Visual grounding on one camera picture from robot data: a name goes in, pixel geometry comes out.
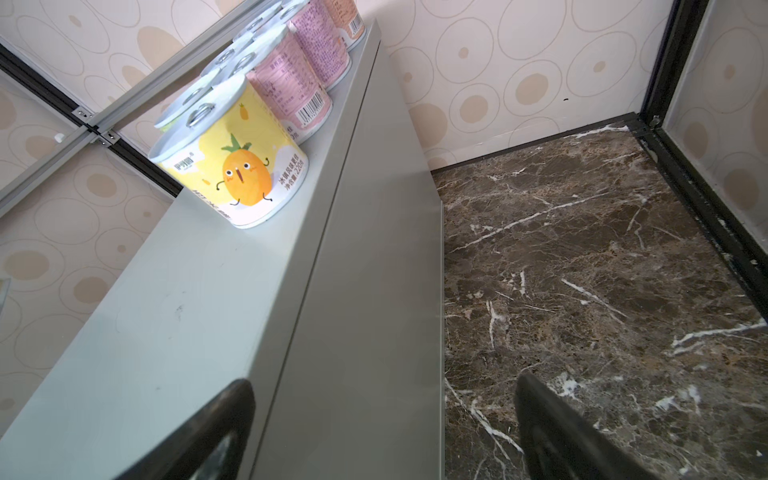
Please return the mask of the yellow labelled can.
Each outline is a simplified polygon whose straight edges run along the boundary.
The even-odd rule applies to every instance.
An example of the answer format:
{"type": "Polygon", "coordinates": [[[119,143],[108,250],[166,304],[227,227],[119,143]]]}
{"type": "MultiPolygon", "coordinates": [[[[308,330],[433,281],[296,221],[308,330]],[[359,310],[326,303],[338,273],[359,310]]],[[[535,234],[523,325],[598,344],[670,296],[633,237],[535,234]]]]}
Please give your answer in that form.
{"type": "Polygon", "coordinates": [[[239,229],[274,216],[309,170],[307,155],[243,74],[195,103],[148,158],[239,229]]]}

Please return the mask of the pink orange labelled can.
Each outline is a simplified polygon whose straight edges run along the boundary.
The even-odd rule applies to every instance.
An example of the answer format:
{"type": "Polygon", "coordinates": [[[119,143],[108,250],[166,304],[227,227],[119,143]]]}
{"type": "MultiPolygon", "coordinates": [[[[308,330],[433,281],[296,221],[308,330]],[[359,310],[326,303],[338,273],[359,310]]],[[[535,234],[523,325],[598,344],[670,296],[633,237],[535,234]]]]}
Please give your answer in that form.
{"type": "Polygon", "coordinates": [[[246,26],[233,37],[233,42],[239,40],[241,37],[255,34],[259,28],[273,19],[282,9],[283,6],[281,2],[275,3],[268,7],[266,10],[258,14],[254,19],[249,21],[246,26]]]}

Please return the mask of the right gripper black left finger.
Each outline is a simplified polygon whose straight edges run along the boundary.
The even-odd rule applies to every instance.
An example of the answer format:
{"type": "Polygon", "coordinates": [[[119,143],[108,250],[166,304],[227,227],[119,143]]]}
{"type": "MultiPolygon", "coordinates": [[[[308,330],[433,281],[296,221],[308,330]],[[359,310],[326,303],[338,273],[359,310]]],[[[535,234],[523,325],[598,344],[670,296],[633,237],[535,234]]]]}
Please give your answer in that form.
{"type": "Polygon", "coordinates": [[[235,380],[119,477],[234,479],[255,412],[251,383],[235,380]]]}

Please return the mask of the purple pink labelled can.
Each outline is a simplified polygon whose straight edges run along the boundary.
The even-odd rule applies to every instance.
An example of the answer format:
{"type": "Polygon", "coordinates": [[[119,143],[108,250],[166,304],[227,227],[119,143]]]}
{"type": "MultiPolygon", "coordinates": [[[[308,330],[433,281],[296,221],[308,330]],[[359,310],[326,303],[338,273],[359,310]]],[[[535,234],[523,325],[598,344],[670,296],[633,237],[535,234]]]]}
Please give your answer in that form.
{"type": "Polygon", "coordinates": [[[288,26],[257,36],[232,66],[242,74],[298,145],[329,117],[333,103],[288,26]]]}

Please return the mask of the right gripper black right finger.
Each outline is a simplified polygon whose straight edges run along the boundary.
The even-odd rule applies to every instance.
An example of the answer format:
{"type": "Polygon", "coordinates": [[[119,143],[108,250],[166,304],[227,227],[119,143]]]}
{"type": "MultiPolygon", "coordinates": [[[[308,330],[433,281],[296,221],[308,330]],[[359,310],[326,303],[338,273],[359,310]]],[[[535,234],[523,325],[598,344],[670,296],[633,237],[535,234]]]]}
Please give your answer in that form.
{"type": "Polygon", "coordinates": [[[653,479],[534,375],[518,376],[520,446],[532,479],[653,479]]]}

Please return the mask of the white red labelled can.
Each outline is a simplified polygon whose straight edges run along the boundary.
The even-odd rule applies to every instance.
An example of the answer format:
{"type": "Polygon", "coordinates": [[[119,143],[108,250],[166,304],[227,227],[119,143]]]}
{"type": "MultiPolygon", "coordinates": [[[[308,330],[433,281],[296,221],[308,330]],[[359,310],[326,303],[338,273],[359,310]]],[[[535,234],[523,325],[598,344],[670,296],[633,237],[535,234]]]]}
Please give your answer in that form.
{"type": "Polygon", "coordinates": [[[277,23],[298,40],[323,88],[333,89],[348,73],[352,59],[323,1],[281,1],[277,23]]]}

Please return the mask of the lime green labelled can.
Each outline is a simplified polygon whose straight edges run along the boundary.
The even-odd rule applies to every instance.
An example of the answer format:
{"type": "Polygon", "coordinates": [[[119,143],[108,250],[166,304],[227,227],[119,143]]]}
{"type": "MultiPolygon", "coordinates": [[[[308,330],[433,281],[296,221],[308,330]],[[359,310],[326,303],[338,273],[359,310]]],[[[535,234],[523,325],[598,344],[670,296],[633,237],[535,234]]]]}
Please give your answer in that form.
{"type": "Polygon", "coordinates": [[[216,67],[198,77],[163,111],[154,127],[161,132],[169,130],[185,112],[213,88],[214,80],[220,71],[221,68],[216,67]]]}

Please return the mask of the orange tomato labelled can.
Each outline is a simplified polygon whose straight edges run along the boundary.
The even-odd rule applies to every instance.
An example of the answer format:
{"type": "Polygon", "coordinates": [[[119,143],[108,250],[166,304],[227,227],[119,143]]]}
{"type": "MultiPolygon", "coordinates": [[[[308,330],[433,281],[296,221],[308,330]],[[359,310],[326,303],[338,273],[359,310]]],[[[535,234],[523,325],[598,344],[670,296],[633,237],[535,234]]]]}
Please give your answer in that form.
{"type": "Polygon", "coordinates": [[[324,4],[347,50],[365,35],[365,24],[354,0],[324,0],[324,4]]]}

